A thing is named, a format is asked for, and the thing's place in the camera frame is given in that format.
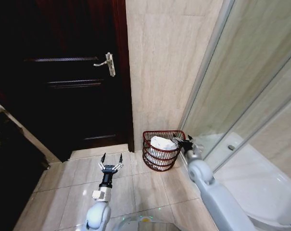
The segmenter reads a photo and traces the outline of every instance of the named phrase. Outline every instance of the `wastebasket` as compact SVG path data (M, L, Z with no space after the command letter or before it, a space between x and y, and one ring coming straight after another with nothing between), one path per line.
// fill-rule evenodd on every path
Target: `wastebasket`
M181 130L145 131L143 133L142 158L144 163L155 171L167 171L173 167L181 147L170 151L155 148L151 145L151 138L153 136L159 136L165 139L172 139L173 136L176 136L184 140L186 139L185 134Z

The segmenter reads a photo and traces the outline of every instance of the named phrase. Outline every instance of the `marble wall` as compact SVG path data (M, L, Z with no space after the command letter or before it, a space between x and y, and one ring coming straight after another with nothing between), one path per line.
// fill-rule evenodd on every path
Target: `marble wall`
M234 127L243 139L272 116L291 97L291 58Z
M222 0L126 0L135 150L177 129Z
M291 0L237 0L184 131L225 133L291 51Z
M291 103L249 144L291 178Z

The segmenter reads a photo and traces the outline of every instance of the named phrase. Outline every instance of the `door handle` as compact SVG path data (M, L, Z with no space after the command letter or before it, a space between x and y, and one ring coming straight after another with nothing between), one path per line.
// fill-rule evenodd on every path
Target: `door handle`
M103 62L101 64L94 64L94 66L102 66L102 65L105 65L105 64L107 64L108 67L109 67L110 75L112 77L114 77L115 76L115 68L114 68L114 63L113 63L113 55L110 54L110 52L108 52L106 54L106 61L105 62Z

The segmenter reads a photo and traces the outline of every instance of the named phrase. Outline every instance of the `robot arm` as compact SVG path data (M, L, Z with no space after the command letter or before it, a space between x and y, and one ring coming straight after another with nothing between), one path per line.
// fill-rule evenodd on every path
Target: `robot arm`
M107 223L110 220L111 208L109 202L111 200L112 177L123 166L122 155L117 165L104 165L106 153L99 162L99 167L103 172L102 182L98 190L94 190L92 197L95 201L94 204L87 212L87 218L83 226L83 231L104 231Z
M254 225L233 195L224 185L215 180L210 167L202 160L202 147L195 144L190 136L189 141L182 141L178 138L176 140L184 149L189 177L198 186L201 198L218 229L254 231Z

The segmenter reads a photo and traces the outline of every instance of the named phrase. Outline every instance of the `door panel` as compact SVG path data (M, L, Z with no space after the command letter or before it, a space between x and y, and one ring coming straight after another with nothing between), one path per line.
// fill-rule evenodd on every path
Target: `door panel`
M62 161L75 149L133 146L123 15L124 0L0 1L0 103ZM114 77L93 66L107 52Z

